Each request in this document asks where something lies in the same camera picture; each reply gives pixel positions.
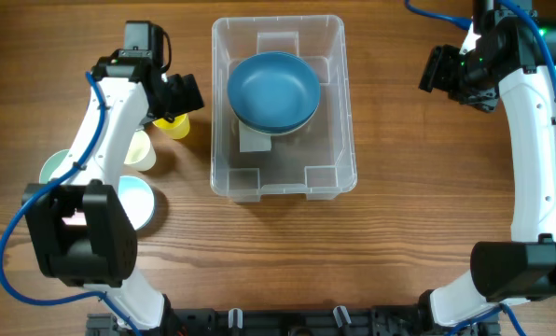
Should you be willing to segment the yellow plastic cup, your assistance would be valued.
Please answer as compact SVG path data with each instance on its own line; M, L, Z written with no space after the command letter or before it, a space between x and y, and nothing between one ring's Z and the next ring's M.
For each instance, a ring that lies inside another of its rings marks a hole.
M187 114L176 117L173 122L158 119L153 124L174 140L186 137L190 131L190 122Z

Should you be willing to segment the cream plastic cup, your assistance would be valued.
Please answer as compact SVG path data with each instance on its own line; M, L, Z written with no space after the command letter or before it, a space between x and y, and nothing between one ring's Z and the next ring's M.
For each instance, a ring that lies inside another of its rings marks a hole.
M157 156L152 142L145 131L135 132L126 154L124 164L136 171L150 170L156 163Z

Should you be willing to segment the dark blue bowl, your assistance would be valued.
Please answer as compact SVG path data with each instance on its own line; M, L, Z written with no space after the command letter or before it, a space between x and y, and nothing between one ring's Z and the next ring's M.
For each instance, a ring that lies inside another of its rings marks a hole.
M310 65L281 52L262 52L242 61L228 79L232 109L295 107L317 109L321 85Z
M279 133L304 125L313 117L316 109L300 106L270 109L241 107L233 109L233 112L247 126L264 132Z

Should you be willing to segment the light blue small bowl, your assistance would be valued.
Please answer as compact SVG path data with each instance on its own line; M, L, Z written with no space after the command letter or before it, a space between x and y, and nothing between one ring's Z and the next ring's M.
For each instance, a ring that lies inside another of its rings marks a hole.
M119 179L118 198L136 231L144 228L154 216L155 195L143 179L123 175Z

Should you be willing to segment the cream beige bowl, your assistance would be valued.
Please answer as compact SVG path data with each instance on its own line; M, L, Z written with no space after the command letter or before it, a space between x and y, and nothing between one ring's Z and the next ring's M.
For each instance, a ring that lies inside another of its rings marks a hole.
M249 130L250 132L254 132L254 133L259 133L259 134L265 134L265 135L269 135L269 136L283 136L283 135L288 135L294 132L297 132L300 129L303 129L305 127L307 127L306 124L301 124L299 125L297 128L290 130L290 131L284 131L284 132L279 132L279 133L273 133L273 132L264 132L264 131L260 131L257 130L255 128L252 128L250 126L245 125L244 123L240 122L239 123L239 127L245 128L246 130Z

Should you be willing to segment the mint green small bowl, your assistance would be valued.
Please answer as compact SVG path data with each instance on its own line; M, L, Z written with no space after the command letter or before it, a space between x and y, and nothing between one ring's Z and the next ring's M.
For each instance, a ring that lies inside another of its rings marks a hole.
M38 182L48 184L52 180L59 179L67 173L68 168L63 164L69 153L68 149L60 150L51 155L41 168Z

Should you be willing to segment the pink small bowl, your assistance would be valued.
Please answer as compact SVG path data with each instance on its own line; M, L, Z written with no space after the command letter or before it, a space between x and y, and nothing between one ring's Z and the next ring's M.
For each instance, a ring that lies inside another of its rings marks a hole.
M63 217L62 221L67 226L86 226L87 219L85 214L78 209L70 217Z

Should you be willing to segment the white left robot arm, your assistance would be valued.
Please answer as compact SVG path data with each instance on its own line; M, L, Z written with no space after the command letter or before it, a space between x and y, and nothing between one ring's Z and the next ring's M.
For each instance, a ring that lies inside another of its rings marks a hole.
M21 215L40 272L103 301L133 334L184 332L168 298L136 267L137 235L119 178L144 119L171 121L203 108L195 77L165 74L150 56L112 55L86 78L91 97L74 144L46 184L30 184Z

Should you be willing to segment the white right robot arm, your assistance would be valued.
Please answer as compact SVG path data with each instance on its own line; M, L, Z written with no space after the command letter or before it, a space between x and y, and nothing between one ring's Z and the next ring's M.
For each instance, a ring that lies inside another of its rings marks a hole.
M502 105L515 183L511 238L479 242L467 272L429 296L454 327L501 305L556 296L556 20L505 9L477 17L462 47L433 49L420 83L485 112Z

